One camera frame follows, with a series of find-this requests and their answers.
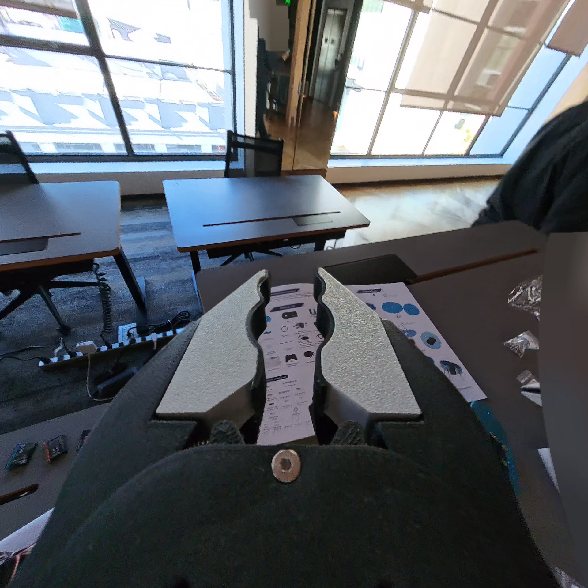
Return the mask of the white instruction booklet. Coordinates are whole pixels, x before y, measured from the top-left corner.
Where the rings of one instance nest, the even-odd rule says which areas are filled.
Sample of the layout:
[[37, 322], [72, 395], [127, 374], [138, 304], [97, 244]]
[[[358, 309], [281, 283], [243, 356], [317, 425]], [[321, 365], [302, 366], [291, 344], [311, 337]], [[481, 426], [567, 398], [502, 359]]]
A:
[[[487, 398], [407, 285], [376, 283], [348, 289], [410, 339], [467, 402]], [[258, 340], [267, 381], [258, 445], [280, 445], [315, 435], [309, 407], [316, 351], [323, 342], [316, 327], [317, 308], [312, 283], [271, 287], [266, 329]]]

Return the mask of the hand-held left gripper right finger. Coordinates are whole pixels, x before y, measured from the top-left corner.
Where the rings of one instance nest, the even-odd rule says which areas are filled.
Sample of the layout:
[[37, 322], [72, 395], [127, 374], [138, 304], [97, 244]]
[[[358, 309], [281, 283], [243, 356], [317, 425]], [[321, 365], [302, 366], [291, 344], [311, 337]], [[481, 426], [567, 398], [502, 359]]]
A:
[[312, 409], [334, 423], [411, 422], [422, 417], [376, 311], [326, 269], [317, 268], [317, 349]]

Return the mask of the small blue edged circuit module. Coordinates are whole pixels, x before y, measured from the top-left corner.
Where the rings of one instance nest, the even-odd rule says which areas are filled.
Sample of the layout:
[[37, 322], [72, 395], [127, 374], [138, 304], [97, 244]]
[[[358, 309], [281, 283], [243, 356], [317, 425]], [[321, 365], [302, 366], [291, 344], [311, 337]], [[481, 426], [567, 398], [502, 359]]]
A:
[[13, 448], [11, 456], [5, 465], [5, 470], [12, 471], [16, 468], [26, 466], [30, 462], [37, 446], [37, 442], [18, 443]]

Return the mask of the clear bag of dark screws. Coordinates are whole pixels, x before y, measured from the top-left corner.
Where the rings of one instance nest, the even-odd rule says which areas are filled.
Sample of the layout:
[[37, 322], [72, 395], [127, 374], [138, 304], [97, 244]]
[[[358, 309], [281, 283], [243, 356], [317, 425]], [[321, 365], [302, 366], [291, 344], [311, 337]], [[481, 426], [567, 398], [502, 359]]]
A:
[[522, 358], [528, 350], [538, 351], [540, 349], [538, 337], [529, 330], [504, 341], [502, 345], [513, 352], [518, 358]]

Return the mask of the large window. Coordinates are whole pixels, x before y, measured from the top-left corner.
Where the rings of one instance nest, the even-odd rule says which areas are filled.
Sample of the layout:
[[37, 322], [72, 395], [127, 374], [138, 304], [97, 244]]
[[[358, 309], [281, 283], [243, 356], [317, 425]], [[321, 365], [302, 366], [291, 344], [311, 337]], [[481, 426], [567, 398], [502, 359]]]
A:
[[401, 107], [394, 83], [423, 1], [364, 1], [343, 85], [333, 157], [352, 158], [500, 158], [532, 117], [565, 68], [584, 58], [587, 1], [573, 1], [569, 20], [558, 25], [563, 40], [578, 38], [583, 51], [568, 54], [540, 49], [500, 116], [439, 112]]
[[1, 132], [34, 160], [218, 159], [233, 1], [1, 1]]

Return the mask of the small clear parts bag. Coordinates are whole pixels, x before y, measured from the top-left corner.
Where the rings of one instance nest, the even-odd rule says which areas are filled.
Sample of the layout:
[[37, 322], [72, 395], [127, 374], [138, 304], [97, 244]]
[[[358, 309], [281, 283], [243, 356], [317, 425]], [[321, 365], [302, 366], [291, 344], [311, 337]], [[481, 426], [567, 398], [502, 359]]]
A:
[[534, 404], [542, 407], [539, 379], [528, 370], [522, 371], [516, 379], [520, 384], [521, 394]]

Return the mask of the dark grey desk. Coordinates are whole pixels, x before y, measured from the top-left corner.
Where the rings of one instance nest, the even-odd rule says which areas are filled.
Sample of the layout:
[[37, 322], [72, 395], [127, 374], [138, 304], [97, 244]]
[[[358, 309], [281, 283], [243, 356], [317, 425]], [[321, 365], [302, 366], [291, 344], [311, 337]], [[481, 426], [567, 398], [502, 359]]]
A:
[[503, 342], [525, 331], [538, 334], [532, 315], [507, 303], [521, 281], [541, 274], [546, 237], [517, 222], [348, 246], [321, 252], [204, 269], [196, 276], [209, 311], [246, 279], [269, 269], [272, 285], [310, 282], [317, 266], [367, 264], [360, 282], [391, 277], [385, 257], [396, 255], [412, 271], [408, 289], [440, 330], [476, 383], [506, 433], [518, 471], [518, 500], [542, 555], [560, 587], [563, 573], [581, 577], [570, 546], [562, 501], [539, 456], [548, 447], [543, 411], [520, 393], [528, 369], [538, 375], [538, 352], [519, 359]]
[[[1, 506], [1, 540], [55, 506], [63, 482], [77, 456], [77, 441], [81, 433], [92, 429], [109, 406], [109, 403], [98, 403], [92, 408], [1, 435], [1, 496], [35, 484], [38, 486], [33, 493]], [[43, 443], [58, 436], [66, 437], [68, 452], [48, 462]], [[14, 447], [19, 443], [33, 442], [38, 445], [29, 463], [6, 470], [5, 465]]]
[[135, 277], [121, 244], [118, 182], [32, 183], [1, 189], [1, 293], [19, 293], [1, 310], [1, 319], [39, 295], [59, 332], [69, 334], [51, 290], [104, 286], [98, 278], [61, 277], [92, 272], [94, 262], [107, 257], [115, 261], [137, 312], [145, 318], [144, 279]]
[[320, 175], [163, 181], [177, 250], [236, 259], [288, 245], [315, 244], [366, 228], [370, 220]]

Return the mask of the crumpled clear plastic wrap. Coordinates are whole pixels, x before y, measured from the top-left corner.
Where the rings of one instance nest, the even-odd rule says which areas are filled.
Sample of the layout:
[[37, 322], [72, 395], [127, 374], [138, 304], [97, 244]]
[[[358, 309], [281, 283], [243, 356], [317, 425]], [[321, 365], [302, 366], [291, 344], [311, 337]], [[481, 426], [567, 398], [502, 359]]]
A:
[[524, 280], [509, 293], [507, 304], [540, 320], [542, 283], [542, 275]]

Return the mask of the metal framed door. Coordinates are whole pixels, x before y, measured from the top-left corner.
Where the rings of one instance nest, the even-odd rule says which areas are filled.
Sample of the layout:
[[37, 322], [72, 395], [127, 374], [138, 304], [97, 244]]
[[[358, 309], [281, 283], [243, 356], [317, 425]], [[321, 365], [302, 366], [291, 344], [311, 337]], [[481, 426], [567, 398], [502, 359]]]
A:
[[334, 106], [334, 94], [346, 40], [348, 12], [349, 9], [342, 1], [324, 1], [320, 11], [309, 96], [315, 102], [329, 108]]

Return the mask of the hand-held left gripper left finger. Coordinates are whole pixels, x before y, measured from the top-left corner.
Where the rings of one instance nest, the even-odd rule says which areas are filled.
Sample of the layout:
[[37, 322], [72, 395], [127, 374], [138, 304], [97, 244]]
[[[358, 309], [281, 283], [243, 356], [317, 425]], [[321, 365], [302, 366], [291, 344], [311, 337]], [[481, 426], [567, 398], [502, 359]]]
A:
[[270, 272], [254, 274], [205, 313], [155, 415], [165, 420], [247, 422], [263, 413]]

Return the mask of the black power adapter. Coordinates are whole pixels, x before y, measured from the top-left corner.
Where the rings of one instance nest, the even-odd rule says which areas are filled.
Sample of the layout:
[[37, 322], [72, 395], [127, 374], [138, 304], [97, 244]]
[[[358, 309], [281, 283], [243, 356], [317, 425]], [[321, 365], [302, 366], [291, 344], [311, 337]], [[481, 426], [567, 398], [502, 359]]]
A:
[[98, 402], [113, 400], [137, 372], [136, 367], [131, 367], [117, 373], [108, 374], [106, 379], [102, 379], [96, 384], [94, 391], [89, 393], [89, 397]]

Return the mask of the teal acrylic plate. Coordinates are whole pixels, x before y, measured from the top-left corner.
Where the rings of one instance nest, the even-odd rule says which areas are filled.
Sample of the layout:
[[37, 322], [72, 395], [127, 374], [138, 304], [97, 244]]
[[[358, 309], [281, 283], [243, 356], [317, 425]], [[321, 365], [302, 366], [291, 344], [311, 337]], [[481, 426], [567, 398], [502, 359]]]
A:
[[469, 403], [469, 406], [480, 420], [484, 429], [494, 439], [500, 459], [507, 470], [509, 481], [515, 494], [519, 497], [520, 483], [516, 459], [502, 424], [485, 400], [472, 401]]

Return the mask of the beige roller blind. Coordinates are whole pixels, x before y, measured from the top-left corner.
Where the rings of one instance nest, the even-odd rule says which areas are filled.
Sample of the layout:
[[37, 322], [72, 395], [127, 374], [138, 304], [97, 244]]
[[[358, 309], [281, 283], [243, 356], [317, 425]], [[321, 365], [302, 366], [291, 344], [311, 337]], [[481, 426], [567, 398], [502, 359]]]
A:
[[556, 33], [573, 1], [423, 1], [394, 90], [401, 107], [500, 116], [540, 49], [580, 54]]

